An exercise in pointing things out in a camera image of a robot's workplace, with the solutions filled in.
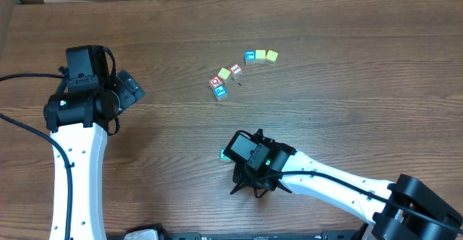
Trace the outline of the green letter Z block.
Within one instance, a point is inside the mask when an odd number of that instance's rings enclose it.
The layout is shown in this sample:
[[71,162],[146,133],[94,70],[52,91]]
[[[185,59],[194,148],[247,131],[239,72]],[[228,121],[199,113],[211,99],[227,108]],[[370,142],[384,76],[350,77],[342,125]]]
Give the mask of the green letter Z block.
[[219,156],[219,160],[223,162],[231,162],[231,159],[224,155],[225,149],[222,148]]

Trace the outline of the blue letter P block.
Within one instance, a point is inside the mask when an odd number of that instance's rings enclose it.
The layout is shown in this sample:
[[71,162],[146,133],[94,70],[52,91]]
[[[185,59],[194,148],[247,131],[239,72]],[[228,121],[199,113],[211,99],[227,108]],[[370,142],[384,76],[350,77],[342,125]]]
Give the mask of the blue letter P block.
[[219,85],[215,88],[213,88],[213,93],[217,99],[217,101],[221,101],[225,98],[227,98],[228,93],[224,85]]

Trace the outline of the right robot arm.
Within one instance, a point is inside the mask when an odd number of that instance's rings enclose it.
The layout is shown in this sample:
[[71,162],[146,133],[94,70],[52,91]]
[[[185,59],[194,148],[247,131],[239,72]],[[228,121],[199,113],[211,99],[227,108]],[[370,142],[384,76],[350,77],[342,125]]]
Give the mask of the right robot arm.
[[402,174],[397,181],[368,179],[324,165],[288,145],[227,147],[236,163],[236,190],[283,189],[327,202],[369,225],[368,239],[455,239],[462,215],[420,180]]

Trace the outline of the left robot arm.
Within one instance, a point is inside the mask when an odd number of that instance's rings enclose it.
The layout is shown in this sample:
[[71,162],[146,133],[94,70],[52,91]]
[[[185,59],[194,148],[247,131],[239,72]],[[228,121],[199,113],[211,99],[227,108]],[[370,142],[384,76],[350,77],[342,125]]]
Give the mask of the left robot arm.
[[108,132],[98,124],[58,125],[50,239],[106,239],[102,207],[103,157]]

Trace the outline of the red letter Q block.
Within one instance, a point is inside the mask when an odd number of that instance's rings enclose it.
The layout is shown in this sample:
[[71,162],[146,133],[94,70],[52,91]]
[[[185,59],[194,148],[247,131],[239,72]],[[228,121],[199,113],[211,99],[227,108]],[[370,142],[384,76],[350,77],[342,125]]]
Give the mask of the red letter Q block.
[[222,79],[216,75],[209,79],[208,84],[212,89],[215,89],[218,86],[223,85],[223,82]]

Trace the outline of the yellow block upper cluster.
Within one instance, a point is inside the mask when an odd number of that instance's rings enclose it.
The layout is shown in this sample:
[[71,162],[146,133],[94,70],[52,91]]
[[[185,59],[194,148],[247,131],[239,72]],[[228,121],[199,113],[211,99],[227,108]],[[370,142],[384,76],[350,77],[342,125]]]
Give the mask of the yellow block upper cluster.
[[232,73],[226,68],[221,68],[217,76],[226,84],[232,78]]

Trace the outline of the red letter I block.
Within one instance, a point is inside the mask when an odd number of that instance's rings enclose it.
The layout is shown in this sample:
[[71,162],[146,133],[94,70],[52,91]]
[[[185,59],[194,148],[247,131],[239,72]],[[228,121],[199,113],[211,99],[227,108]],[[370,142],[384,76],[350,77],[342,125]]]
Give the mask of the red letter I block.
[[241,66],[238,64],[233,64],[231,67],[229,67],[229,71],[231,72],[232,78],[234,80],[238,79],[243,75],[243,70]]

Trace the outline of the yellow block top right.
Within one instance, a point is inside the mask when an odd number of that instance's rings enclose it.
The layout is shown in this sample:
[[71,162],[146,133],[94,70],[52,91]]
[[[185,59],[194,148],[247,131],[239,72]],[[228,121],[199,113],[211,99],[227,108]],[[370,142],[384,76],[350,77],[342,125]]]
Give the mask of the yellow block top right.
[[274,66],[279,53],[276,51],[268,50],[266,54],[266,64]]

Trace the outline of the blue letter block top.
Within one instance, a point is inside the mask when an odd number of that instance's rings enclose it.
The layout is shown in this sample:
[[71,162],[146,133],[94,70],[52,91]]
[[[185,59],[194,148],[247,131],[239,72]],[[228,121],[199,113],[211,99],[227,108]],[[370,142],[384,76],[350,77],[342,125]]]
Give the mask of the blue letter block top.
[[252,65],[256,63],[256,52],[255,50],[245,51],[245,64]]

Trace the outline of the yellow block top middle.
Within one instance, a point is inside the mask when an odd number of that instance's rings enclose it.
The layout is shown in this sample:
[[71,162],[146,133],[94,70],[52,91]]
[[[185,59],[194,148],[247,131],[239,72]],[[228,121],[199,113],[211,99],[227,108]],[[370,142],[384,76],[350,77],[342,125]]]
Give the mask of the yellow block top middle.
[[257,49],[255,51],[255,63],[264,64],[266,62],[266,50]]

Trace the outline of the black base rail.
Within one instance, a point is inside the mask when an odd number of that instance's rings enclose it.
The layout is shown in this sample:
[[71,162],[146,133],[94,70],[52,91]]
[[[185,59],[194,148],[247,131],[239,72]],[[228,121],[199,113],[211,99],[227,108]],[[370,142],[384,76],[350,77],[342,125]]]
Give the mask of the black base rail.
[[124,233],[107,233],[110,240],[159,239],[159,240],[361,240],[381,239],[372,234],[372,227],[359,230],[321,231],[318,233],[220,233],[168,232],[160,223],[131,228]]

